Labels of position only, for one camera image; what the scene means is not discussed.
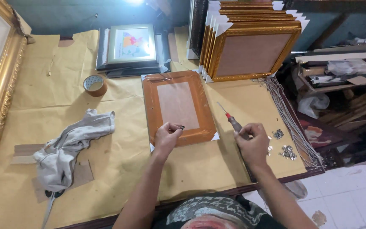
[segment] scissors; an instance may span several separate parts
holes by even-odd
[[[56,198],[60,197],[64,193],[64,190],[52,192],[45,190],[45,195],[49,198],[48,208],[46,208],[45,217],[43,218],[42,229],[45,229],[46,223],[48,222],[49,214],[52,209],[53,202]]]

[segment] gray cloth rag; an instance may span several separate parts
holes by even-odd
[[[114,112],[97,114],[97,110],[87,109],[82,120],[66,127],[58,138],[33,154],[37,178],[46,190],[60,191],[72,185],[77,155],[90,146],[90,140],[114,132],[114,117]]]

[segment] person's right hand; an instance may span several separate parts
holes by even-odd
[[[241,137],[243,133],[251,134],[254,138],[247,141]],[[248,123],[242,127],[239,133],[234,132],[234,138],[241,149],[245,162],[253,172],[260,168],[269,167],[266,162],[269,138],[261,123]]]

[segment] packing tape roll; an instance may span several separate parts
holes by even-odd
[[[91,75],[83,82],[84,90],[93,97],[100,97],[107,92],[108,86],[105,79],[99,75]]]

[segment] black t-shirt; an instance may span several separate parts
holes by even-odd
[[[286,229],[266,211],[239,196],[206,194],[183,202],[152,229]]]

